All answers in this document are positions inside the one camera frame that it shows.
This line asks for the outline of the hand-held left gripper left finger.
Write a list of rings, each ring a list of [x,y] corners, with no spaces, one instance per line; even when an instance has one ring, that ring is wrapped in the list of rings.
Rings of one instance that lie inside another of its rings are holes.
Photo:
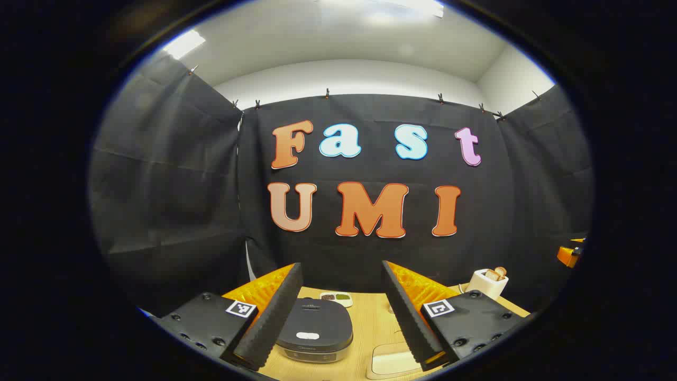
[[[266,364],[302,284],[297,262],[222,295],[203,292],[150,319],[201,354],[257,371]]]

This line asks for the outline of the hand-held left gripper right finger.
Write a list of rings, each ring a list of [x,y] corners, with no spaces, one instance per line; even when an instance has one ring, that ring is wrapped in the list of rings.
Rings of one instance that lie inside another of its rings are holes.
[[[408,348],[423,371],[491,349],[532,320],[482,291],[459,293],[386,260],[381,279]]]

